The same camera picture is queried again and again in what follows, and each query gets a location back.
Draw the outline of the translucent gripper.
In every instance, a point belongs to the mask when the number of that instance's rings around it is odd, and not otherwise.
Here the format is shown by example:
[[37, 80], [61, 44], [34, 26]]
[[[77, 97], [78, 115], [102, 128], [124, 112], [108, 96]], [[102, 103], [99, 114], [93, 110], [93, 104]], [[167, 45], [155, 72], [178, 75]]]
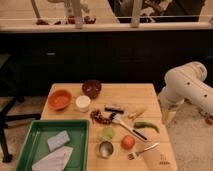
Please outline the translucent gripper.
[[172, 102], [164, 98], [161, 98], [159, 100], [159, 104], [160, 104], [160, 108], [162, 112], [162, 123], [164, 125], [167, 125], [171, 122], [173, 117], [176, 115], [177, 110], [183, 104], [183, 100], [178, 102]]

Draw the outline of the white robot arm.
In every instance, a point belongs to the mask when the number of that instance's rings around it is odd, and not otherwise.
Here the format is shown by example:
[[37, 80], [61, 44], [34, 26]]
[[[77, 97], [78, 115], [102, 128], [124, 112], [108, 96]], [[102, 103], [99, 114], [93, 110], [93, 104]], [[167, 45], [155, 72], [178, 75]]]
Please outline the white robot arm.
[[197, 61], [172, 68], [165, 74], [165, 86], [158, 94], [163, 124], [172, 120], [185, 99], [213, 121], [213, 87], [204, 83], [206, 77], [206, 67]]

